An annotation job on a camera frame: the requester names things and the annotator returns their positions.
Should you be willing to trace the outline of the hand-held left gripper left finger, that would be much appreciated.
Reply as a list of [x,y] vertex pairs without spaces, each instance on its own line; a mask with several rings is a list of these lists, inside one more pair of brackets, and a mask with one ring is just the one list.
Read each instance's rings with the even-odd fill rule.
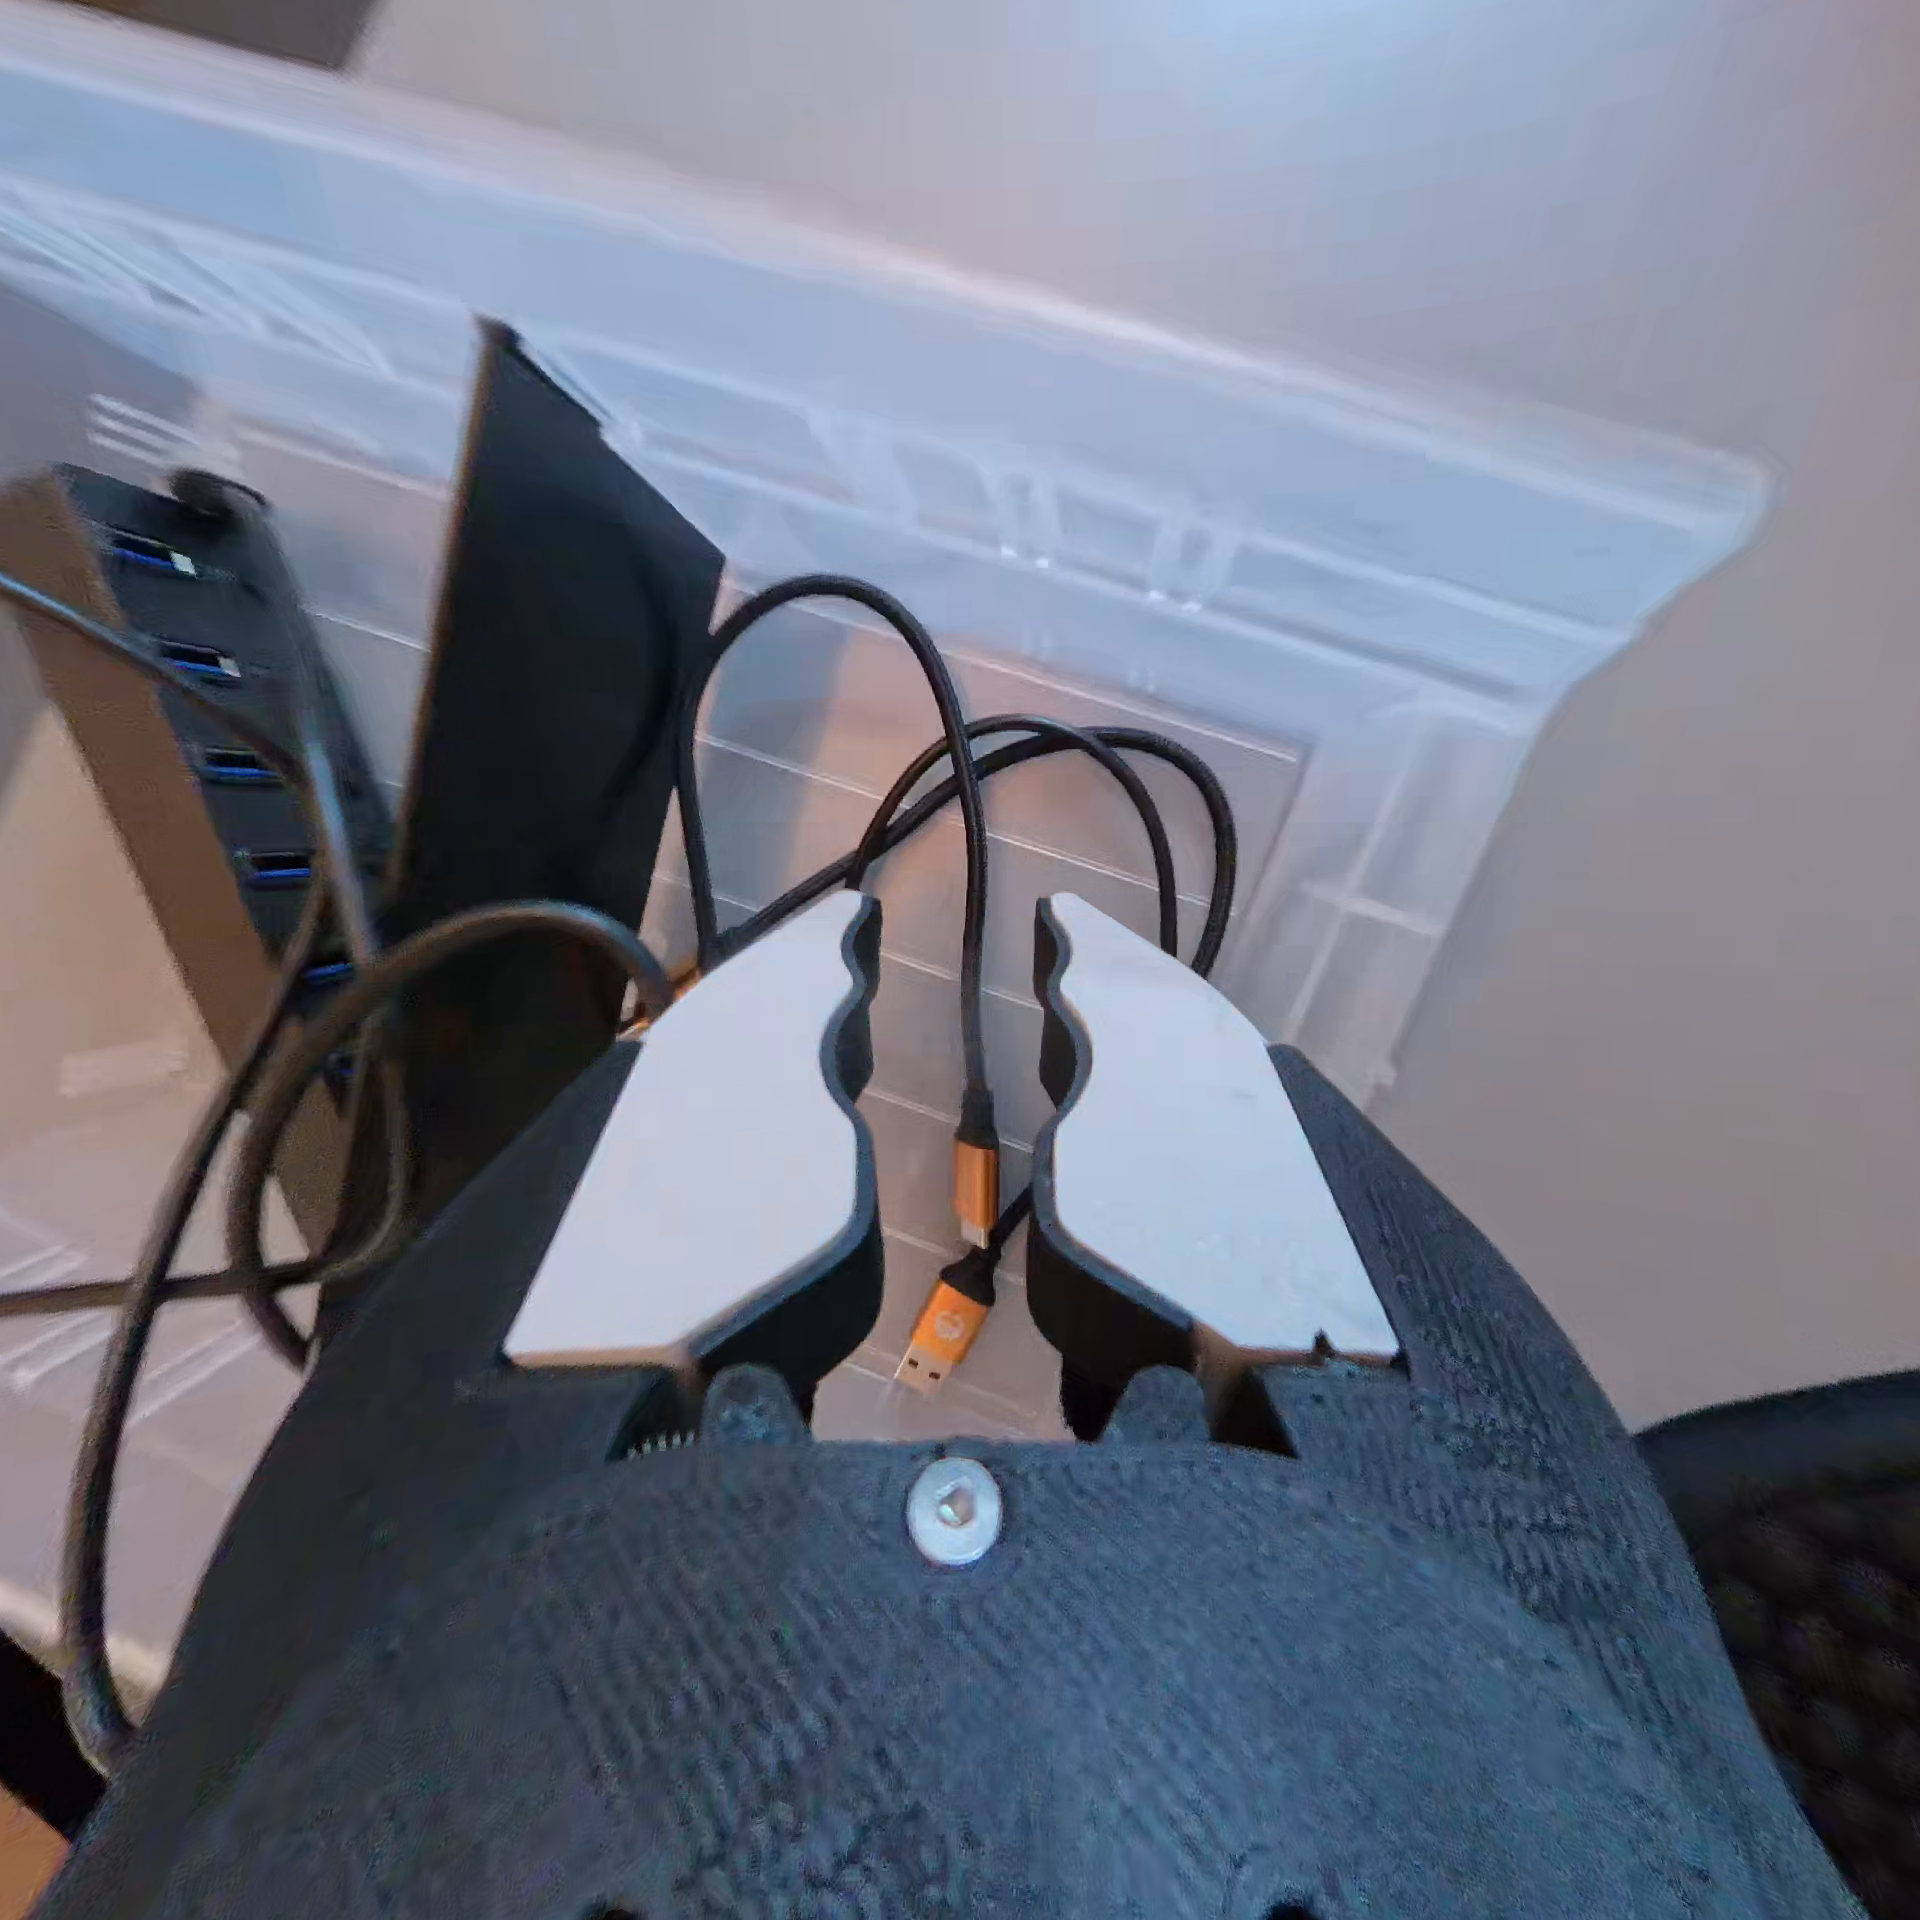
[[870,1083],[880,900],[825,889],[683,989],[610,1102],[506,1333],[518,1370],[818,1382],[883,1296]]

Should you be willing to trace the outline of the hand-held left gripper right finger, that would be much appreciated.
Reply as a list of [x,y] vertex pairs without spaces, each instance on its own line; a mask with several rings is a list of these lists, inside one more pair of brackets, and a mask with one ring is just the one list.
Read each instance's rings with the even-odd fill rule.
[[1394,1370],[1402,1337],[1283,1072],[1196,973],[1075,889],[1034,904],[1043,1094],[1030,1315],[1063,1420],[1095,1444],[1125,1382],[1196,1382],[1234,1437],[1261,1370]]

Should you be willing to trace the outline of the clear plastic bin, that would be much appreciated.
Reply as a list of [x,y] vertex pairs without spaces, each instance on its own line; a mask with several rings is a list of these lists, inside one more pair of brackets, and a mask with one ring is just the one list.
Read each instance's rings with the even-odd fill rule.
[[7,286],[116,347],[89,466],[268,490],[374,794],[417,760],[476,322],[722,559],[903,599],[968,715],[1169,726],[1234,794],[1224,998],[1355,1109],[1545,715],[1764,515],[1741,461],[1251,351],[772,189],[7,4]]

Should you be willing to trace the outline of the black bin divider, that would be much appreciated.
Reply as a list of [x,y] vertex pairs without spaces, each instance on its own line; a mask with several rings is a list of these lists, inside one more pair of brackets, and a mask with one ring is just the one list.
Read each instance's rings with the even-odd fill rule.
[[[476,322],[383,904],[396,943],[523,900],[645,924],[722,572],[518,330]],[[562,931],[493,939],[399,998],[407,1231],[616,1040],[625,1006],[628,976]]]

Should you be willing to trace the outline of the black textured pad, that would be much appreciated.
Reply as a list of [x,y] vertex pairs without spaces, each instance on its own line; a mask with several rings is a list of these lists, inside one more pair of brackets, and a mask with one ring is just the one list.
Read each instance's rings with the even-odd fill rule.
[[1639,1437],[1741,1707],[1876,1920],[1920,1911],[1920,1378]]

